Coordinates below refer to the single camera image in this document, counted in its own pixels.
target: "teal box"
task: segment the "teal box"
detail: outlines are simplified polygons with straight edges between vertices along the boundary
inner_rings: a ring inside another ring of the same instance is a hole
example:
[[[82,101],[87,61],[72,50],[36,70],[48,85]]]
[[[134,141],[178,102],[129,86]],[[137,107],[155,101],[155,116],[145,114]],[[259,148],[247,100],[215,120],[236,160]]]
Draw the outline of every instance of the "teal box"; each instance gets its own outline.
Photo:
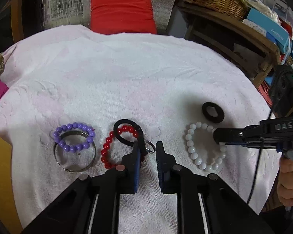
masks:
[[[282,46],[286,47],[289,42],[289,33],[269,17],[251,8],[247,19],[264,28],[269,32]]]

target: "white towel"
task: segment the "white towel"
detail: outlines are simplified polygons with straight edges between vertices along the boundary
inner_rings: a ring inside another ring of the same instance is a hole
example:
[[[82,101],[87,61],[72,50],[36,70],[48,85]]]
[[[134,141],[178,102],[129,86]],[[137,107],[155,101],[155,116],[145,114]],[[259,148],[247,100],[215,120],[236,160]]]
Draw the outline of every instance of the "white towel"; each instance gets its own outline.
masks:
[[[202,104],[214,102],[224,110],[216,128],[258,124],[269,113],[263,97],[232,63],[205,46],[171,36],[105,36],[83,26],[61,26],[18,42],[4,57],[1,79],[10,89],[0,100],[0,136],[13,144],[13,191],[23,227],[78,177],[53,158],[51,135],[59,125],[84,122],[96,129],[91,176],[105,172],[100,150],[121,118],[137,122],[146,139],[163,141],[177,163],[206,176],[189,158],[184,139],[191,123],[210,124]],[[207,131],[195,132],[194,146],[204,161],[219,154]],[[113,142],[110,158],[119,162],[130,150]],[[91,151],[81,156],[84,162]],[[216,171],[245,201],[257,156],[256,149],[229,146]],[[274,150],[263,151],[250,203],[256,213],[269,195],[279,157]],[[119,233],[176,232],[176,196],[160,193],[155,155],[149,154],[138,192],[121,196]]]

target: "human hand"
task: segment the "human hand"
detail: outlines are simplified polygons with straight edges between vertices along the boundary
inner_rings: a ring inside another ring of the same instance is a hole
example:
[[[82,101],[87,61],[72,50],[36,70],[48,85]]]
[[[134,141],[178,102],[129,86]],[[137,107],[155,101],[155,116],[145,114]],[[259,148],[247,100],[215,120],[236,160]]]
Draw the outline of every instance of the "human hand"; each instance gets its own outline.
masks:
[[[280,158],[277,194],[284,206],[293,206],[293,161],[291,159]]]

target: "screw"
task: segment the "screw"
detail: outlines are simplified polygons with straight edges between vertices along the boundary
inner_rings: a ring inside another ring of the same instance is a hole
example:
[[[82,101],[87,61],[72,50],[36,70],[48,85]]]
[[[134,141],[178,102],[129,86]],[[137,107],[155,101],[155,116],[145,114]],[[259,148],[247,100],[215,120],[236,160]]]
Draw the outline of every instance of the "screw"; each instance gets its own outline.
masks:
[[[82,173],[78,176],[78,178],[81,180],[81,181],[84,181],[88,178],[88,174],[87,173]]]
[[[126,169],[126,166],[125,165],[123,165],[123,164],[119,164],[118,166],[116,166],[115,167],[115,169],[117,170],[117,171],[123,171],[123,170],[125,170]]]
[[[182,169],[182,166],[180,164],[175,164],[172,168],[175,171],[180,171]]]
[[[214,174],[214,173],[211,173],[210,175],[208,175],[208,177],[211,179],[211,180],[218,180],[219,176],[217,174]]]

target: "red beaded bracelet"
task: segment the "red beaded bracelet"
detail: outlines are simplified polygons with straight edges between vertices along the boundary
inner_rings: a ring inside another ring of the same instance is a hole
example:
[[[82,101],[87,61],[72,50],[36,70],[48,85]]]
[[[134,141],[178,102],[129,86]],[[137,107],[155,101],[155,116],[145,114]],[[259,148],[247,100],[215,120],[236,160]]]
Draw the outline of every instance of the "red beaded bracelet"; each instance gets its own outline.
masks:
[[[117,132],[118,134],[121,134],[123,132],[129,132],[129,133],[132,133],[133,137],[138,138],[138,132],[132,126],[124,125],[121,128],[118,128]],[[117,166],[117,164],[111,164],[107,157],[108,150],[111,147],[110,144],[113,142],[114,132],[111,131],[109,135],[110,136],[105,139],[105,143],[103,144],[103,150],[101,150],[101,155],[102,155],[101,162],[104,163],[104,167],[107,169]],[[144,156],[141,156],[140,162],[143,162],[143,161],[144,161]]]

